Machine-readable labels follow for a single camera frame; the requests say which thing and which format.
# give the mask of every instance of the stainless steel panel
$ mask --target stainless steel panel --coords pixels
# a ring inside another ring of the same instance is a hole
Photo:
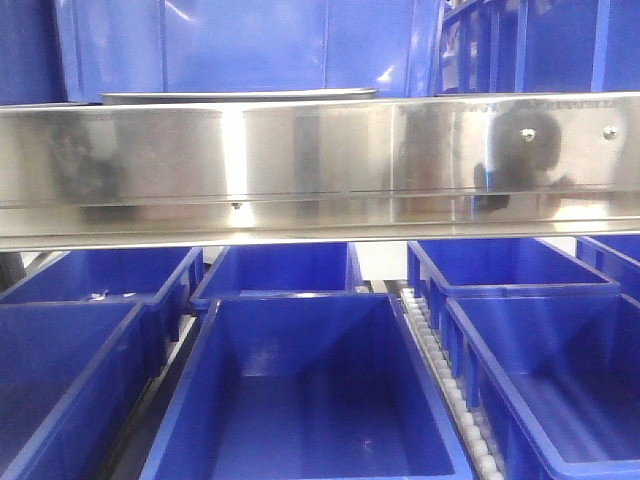
[[[640,230],[639,93],[0,110],[0,249]]]
[[[322,88],[266,92],[103,93],[105,105],[150,105],[166,103],[293,102],[368,100],[376,88]]]

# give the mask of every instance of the blue plastic bin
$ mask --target blue plastic bin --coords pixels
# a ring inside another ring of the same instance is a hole
[[[157,374],[166,338],[178,339],[180,317],[203,271],[201,248],[74,251],[8,289],[0,304],[142,301],[149,368]]]
[[[397,301],[230,299],[207,315],[141,478],[473,478]]]
[[[449,299],[456,376],[507,480],[640,478],[640,304]]]
[[[66,100],[53,0],[0,2],[0,105]]]
[[[470,0],[447,12],[438,92],[640,89],[635,0]]]
[[[441,328],[447,297],[607,295],[620,285],[562,250],[534,238],[424,240],[408,244],[409,285],[427,300]]]
[[[0,305],[0,477],[94,478],[142,391],[141,304]]]
[[[203,318],[219,298],[345,291],[363,285],[353,243],[225,248],[191,297]]]
[[[74,101],[108,92],[433,92],[442,0],[55,0]]]
[[[578,237],[576,256],[620,282],[623,293],[640,300],[640,236]]]

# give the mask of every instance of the metal rail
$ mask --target metal rail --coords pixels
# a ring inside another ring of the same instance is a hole
[[[640,93],[0,109],[0,250],[640,231]]]

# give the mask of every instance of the bolt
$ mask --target bolt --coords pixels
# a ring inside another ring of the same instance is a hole
[[[533,128],[523,128],[520,130],[520,137],[524,143],[531,143],[536,138],[536,131]]]
[[[603,136],[607,140],[613,140],[618,135],[618,127],[614,127],[613,125],[609,125],[604,127]]]

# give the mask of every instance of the blue container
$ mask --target blue container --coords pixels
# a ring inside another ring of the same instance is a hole
[[[141,478],[473,478],[397,301],[210,310]]]
[[[634,0],[470,0],[445,15],[438,92],[640,89]]]
[[[439,93],[489,91],[491,17],[483,4],[469,4],[445,17],[440,43]]]
[[[166,338],[178,339],[180,317],[203,271],[201,248],[74,251],[8,289],[0,304],[141,301],[148,307],[146,356],[157,374]]]
[[[424,240],[408,244],[409,285],[440,329],[447,297],[606,295],[620,285],[533,238]],[[445,348],[448,333],[442,328]]]
[[[191,307],[203,318],[219,298],[353,292],[362,284],[353,243],[227,247],[191,297]]]
[[[141,304],[0,306],[0,477],[94,478],[148,377]]]
[[[640,478],[640,304],[450,299],[455,375],[507,480]]]
[[[53,0],[0,2],[0,105],[66,100]]]
[[[640,299],[640,236],[578,237],[576,256],[620,282],[623,293]]]
[[[74,101],[375,87],[425,96],[442,0],[55,0]]]

